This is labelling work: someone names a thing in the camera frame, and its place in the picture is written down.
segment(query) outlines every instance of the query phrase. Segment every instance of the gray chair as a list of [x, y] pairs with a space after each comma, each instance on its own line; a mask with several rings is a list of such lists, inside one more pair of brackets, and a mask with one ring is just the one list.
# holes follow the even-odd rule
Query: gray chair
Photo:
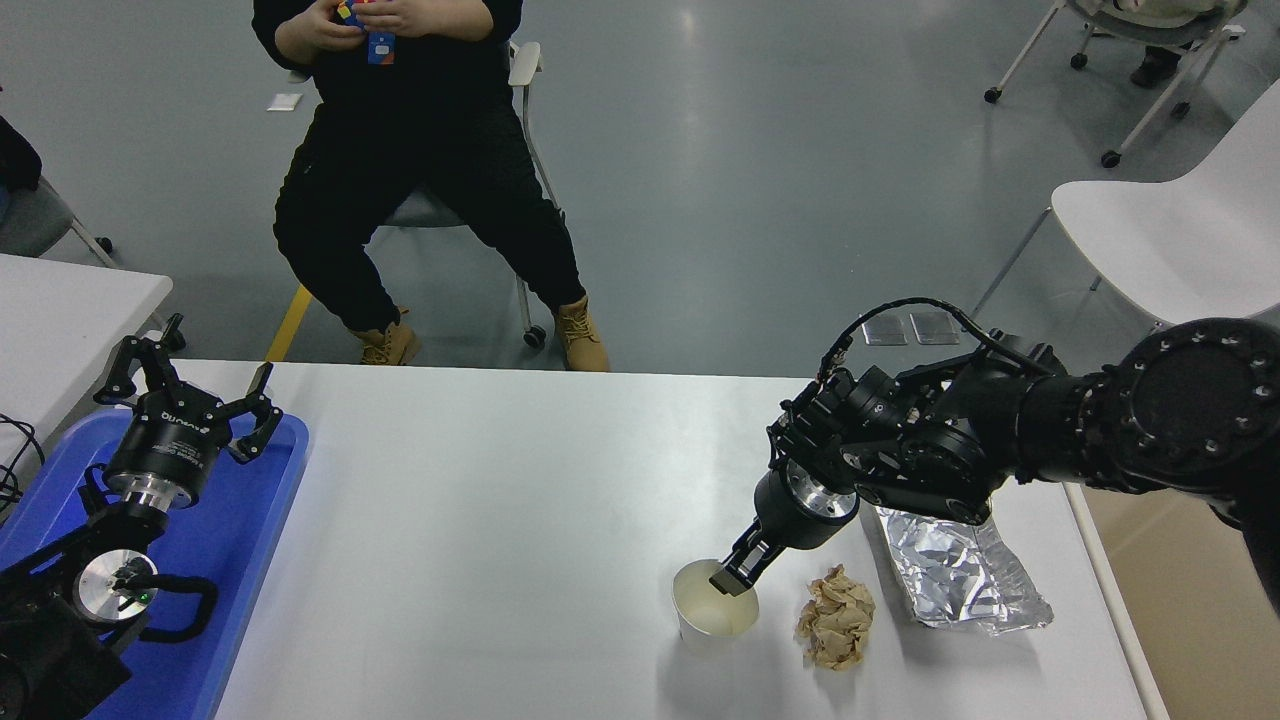
[[[40, 258], [68, 232], [74, 232], [104, 265], [120, 269], [110, 256], [114, 250], [111, 241], [84, 229], [76, 213], [44, 177], [36, 190], [15, 190], [9, 196], [9, 209], [0, 218], [0, 252]], [[151, 314], [151, 320], [161, 329], [165, 327], [157, 313]]]
[[[1076, 70], [1084, 69], [1085, 64], [1089, 61], [1089, 56], [1085, 55], [1085, 49], [1089, 45], [1089, 40], [1096, 32], [1119, 37], [1121, 40], [1128, 40], [1130, 42], [1137, 42], [1140, 45], [1157, 45], [1161, 47], [1167, 47], [1169, 50], [1187, 56], [1187, 61], [1181, 63], [1178, 69], [1178, 74], [1169, 82], [1169, 87], [1160, 95], [1155, 104], [1146, 115], [1138, 122], [1138, 124], [1129, 132], [1124, 142], [1116, 150], [1107, 150], [1102, 154], [1102, 167], [1114, 168], [1120, 163], [1120, 158], [1129, 150], [1138, 135], [1151, 123], [1156, 113], [1165, 106], [1165, 104], [1178, 92], [1179, 86], [1183, 81], [1193, 72], [1198, 70], [1196, 82], [1192, 83], [1190, 88], [1183, 96], [1183, 100], [1174, 105], [1172, 117], [1175, 119], [1183, 119], [1190, 110], [1190, 96], [1204, 81], [1204, 76], [1208, 74], [1210, 68], [1213, 67], [1213, 61], [1217, 60], [1219, 53], [1221, 53], [1222, 46], [1229, 40], [1235, 40], [1244, 35], [1244, 28], [1239, 26], [1228, 26], [1226, 23], [1235, 17], [1245, 5], [1247, 0], [1217, 0], [1215, 8], [1206, 13], [1188, 13], [1180, 24], [1174, 27], [1153, 27], [1149, 24], [1143, 24], [1143, 17], [1140, 14], [1125, 14], [1117, 13], [1108, 9], [1110, 0], [1053, 0], [1050, 6], [1048, 13], [1041, 20], [1039, 26], [1036, 27], [1036, 32], [1032, 33], [1032, 38], [1027, 41], [1023, 51], [1018, 54], [1014, 59], [1014, 64], [1010, 65], [1005, 77], [1000, 79], [995, 87], [987, 90], [983, 99], [987, 102], [996, 104], [1000, 96], [1005, 92], [1005, 86], [1014, 77], [1014, 73], [1021, 65], [1027, 54], [1036, 45], [1036, 42], [1044, 33], [1044, 28], [1053, 19], [1057, 13], [1065, 8], [1069, 8], [1075, 14], [1084, 18], [1084, 41], [1080, 44], [1079, 50], [1071, 56], [1071, 68]], [[1192, 44], [1189, 50], [1183, 49], [1183, 45]]]
[[[552, 188], [550, 178], [547, 177], [547, 168], [543, 165], [541, 158], [538, 155], [538, 147], [534, 145], [534, 136], [530, 132], [529, 118], [530, 106], [529, 97], [530, 91], [534, 85], [534, 76], [543, 69], [543, 55], [541, 46], [538, 42], [526, 42], [524, 45], [516, 45], [515, 42], [507, 44], [507, 60], [509, 67], [509, 73], [507, 76], [507, 82], [513, 88], [520, 90], [520, 124], [524, 128], [525, 143], [529, 145], [529, 155], [534, 159], [534, 167], [538, 170], [538, 177], [541, 181], [543, 190], [547, 191], [548, 200], [556, 206], [556, 211], [559, 213], [561, 220], [564, 219], [564, 210], [561, 209], [559, 201], [556, 199], [556, 191]], [[302, 83], [310, 79], [310, 76], [293, 70], [289, 73], [289, 82]], [[453, 228], [461, 227], [465, 223], [451, 210], [439, 197], [433, 195], [426, 187], [419, 187], [410, 195], [399, 208], [387, 220], [383, 222], [384, 227], [393, 228]], [[532, 348], [541, 348], [547, 343], [547, 331], [540, 325], [535, 325], [529, 313], [529, 287], [525, 284], [518, 275], [512, 273], [516, 281], [516, 304], [520, 309], [520, 320], [524, 327], [524, 340], [525, 343]]]

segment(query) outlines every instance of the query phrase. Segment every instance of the white chair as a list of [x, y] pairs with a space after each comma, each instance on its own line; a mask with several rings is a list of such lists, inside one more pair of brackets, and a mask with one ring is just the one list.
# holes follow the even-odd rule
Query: white chair
[[[68, 232], [76, 233], [100, 263], [113, 270], [120, 269], [110, 256], [114, 251], [110, 238], [90, 233], [44, 176], [36, 190], [15, 190], [10, 195], [9, 210], [0, 219], [0, 252], [40, 258]], [[151, 320], [164, 329], [165, 320], [159, 313], [151, 313]], [[169, 347], [172, 351], [187, 346], [182, 333], [175, 334], [173, 340]]]
[[[543, 50], [541, 45], [538, 42], [526, 42], [524, 45], [516, 45], [515, 42], [507, 44], [507, 59], [511, 72], [507, 76], [507, 82], [513, 88], [520, 90], [520, 124], [524, 129], [525, 143], [529, 145], [529, 155], [534, 159], [534, 167], [538, 169], [538, 177], [541, 179], [543, 190], [547, 191], [547, 199], [550, 200], [552, 205], [556, 206], [556, 211], [559, 213], [561, 222], [564, 220], [564, 210], [561, 209], [559, 201], [556, 199], [556, 191], [552, 188], [550, 178], [547, 177], [547, 169], [543, 167], [543, 160], [538, 155], [538, 147], [534, 145], [534, 136], [530, 132], [530, 105], [529, 96], [534, 86], [534, 76], [543, 70]], [[292, 70], [289, 73], [289, 82], [302, 83], [310, 79], [310, 76]], [[425, 187], [419, 187], [410, 195], [399, 208], [387, 220], [383, 222], [384, 227], [393, 228], [453, 228], [463, 225], [465, 223], [451, 210], [448, 206], [440, 201], [439, 197], [433, 195]], [[540, 325], [535, 325], [529, 313], [529, 287], [525, 284], [518, 275], [512, 275], [516, 278], [516, 304], [520, 309], [520, 320], [524, 327], [524, 340], [525, 345], [532, 348], [541, 348], [547, 342], [547, 331]]]
[[[1088, 47], [1089, 38], [1093, 37], [1094, 31], [1102, 31], [1107, 35], [1128, 40], [1132, 42], [1138, 42], [1140, 45], [1158, 45], [1166, 47], [1174, 53], [1181, 54], [1185, 59], [1179, 63], [1178, 74], [1172, 77], [1169, 82], [1169, 87], [1160, 95], [1160, 97], [1151, 105], [1147, 114], [1143, 115], [1138, 124], [1134, 126], [1133, 131], [1124, 138], [1117, 150], [1107, 150], [1102, 154], [1102, 167], [1114, 168], [1120, 163], [1120, 158], [1129, 150], [1138, 135], [1151, 123], [1152, 118], [1169, 102], [1169, 100], [1179, 91], [1183, 81], [1193, 72], [1199, 73], [1196, 77], [1196, 82], [1192, 83], [1190, 88], [1183, 96], [1183, 100], [1174, 105], [1172, 115], [1175, 119], [1183, 119], [1190, 110], [1190, 96], [1203, 82], [1204, 76], [1208, 74], [1210, 68], [1213, 67], [1213, 61], [1217, 60], [1219, 53], [1228, 40], [1235, 40], [1244, 35], [1244, 28], [1239, 26], [1228, 26], [1226, 23], [1235, 17], [1240, 9], [1244, 8], [1247, 0], [1217, 0], [1213, 10], [1208, 13], [1188, 13], [1185, 18], [1181, 19], [1174, 27], [1165, 27], [1169, 24], [1167, 18], [1160, 18], [1158, 20], [1151, 19], [1149, 22], [1158, 23], [1160, 27], [1151, 24], [1142, 24], [1146, 22], [1142, 14], [1135, 13], [1120, 13], [1111, 8], [1111, 0], [1053, 0], [1050, 6], [1048, 13], [1041, 20], [1039, 26], [1036, 27], [1036, 32], [1032, 33], [1032, 38], [1027, 41], [1023, 51], [1018, 54], [1014, 59], [1014, 64], [1010, 65], [1005, 77], [1000, 79], [995, 87], [987, 90], [983, 99], [987, 102], [996, 104], [1000, 96], [1005, 92], [1005, 86], [1014, 77], [1014, 73], [1021, 65], [1023, 59], [1036, 45], [1036, 42], [1044, 33], [1044, 28], [1053, 19], [1055, 15], [1064, 8], [1070, 8], [1074, 13], [1084, 18], [1085, 33], [1084, 41], [1080, 44], [1080, 49], [1071, 56], [1071, 68], [1080, 70], [1088, 63], [1089, 58], [1084, 54]], [[1184, 50], [1183, 45], [1192, 45], [1190, 50]]]
[[1204, 160], [1169, 182], [1059, 186], [974, 307], [991, 299], [1050, 214], [1157, 324], [1251, 318], [1280, 304], [1280, 82]]

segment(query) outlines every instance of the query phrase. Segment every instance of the white table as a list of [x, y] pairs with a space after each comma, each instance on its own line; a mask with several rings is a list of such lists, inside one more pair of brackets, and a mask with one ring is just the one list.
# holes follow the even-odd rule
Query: white table
[[[0, 254], [0, 413], [47, 438], [172, 288], [163, 275]], [[0, 462], [22, 442], [0, 425]]]
[[[224, 397], [255, 368], [175, 365]], [[270, 393], [308, 424], [310, 462], [218, 719], [1146, 717], [1050, 484], [996, 502], [1056, 611], [1043, 630], [911, 623], [864, 512], [782, 553], [733, 653], [691, 656], [672, 575], [746, 528], [764, 427], [803, 384], [278, 365]], [[806, 583], [837, 562], [879, 606], [842, 674], [805, 667], [791, 634]]]

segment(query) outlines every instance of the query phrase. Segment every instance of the aluminum foil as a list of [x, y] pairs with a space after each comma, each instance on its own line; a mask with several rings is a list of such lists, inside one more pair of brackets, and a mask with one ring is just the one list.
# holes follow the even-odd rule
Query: aluminum foil
[[965, 525], [883, 507], [876, 512], [920, 623], [998, 635], [1053, 621], [1053, 609], [991, 519]]

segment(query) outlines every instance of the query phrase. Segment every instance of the brown crumpled paper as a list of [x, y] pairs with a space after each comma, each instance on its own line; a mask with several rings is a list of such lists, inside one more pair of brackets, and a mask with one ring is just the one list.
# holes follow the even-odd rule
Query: brown crumpled paper
[[828, 670], [849, 670], [863, 660], [876, 601], [867, 585], [845, 577], [836, 565], [826, 578], [809, 583], [813, 600], [800, 611], [796, 635], [809, 641], [805, 657]]

